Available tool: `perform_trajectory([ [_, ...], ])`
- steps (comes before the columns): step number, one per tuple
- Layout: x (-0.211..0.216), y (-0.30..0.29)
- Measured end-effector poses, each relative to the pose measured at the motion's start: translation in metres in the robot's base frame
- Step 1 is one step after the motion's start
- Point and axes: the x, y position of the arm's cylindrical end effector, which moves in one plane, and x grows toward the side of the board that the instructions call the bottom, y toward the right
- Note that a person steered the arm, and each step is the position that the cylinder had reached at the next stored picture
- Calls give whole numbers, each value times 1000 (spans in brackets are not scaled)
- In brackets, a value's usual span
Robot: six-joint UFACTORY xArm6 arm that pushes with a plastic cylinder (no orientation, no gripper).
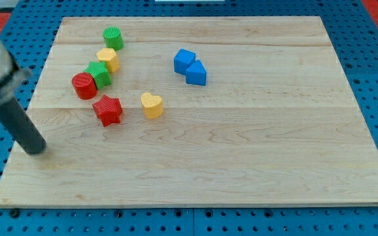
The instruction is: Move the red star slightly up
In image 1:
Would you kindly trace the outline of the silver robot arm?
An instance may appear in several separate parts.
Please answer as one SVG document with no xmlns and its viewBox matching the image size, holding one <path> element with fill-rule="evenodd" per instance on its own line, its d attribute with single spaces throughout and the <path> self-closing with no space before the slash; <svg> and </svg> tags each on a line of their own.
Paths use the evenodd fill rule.
<svg viewBox="0 0 378 236">
<path fill-rule="evenodd" d="M 0 123 L 27 154 L 36 155 L 45 150 L 46 141 L 14 97 L 17 86 L 31 75 L 0 40 Z"/>
</svg>

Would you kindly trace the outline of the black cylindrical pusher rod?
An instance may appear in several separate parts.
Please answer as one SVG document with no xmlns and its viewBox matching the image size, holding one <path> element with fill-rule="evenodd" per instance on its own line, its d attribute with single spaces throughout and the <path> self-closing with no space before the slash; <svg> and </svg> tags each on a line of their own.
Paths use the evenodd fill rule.
<svg viewBox="0 0 378 236">
<path fill-rule="evenodd" d="M 11 97 L 0 105 L 0 123 L 27 154 L 37 155 L 45 150 L 44 137 L 16 98 Z"/>
</svg>

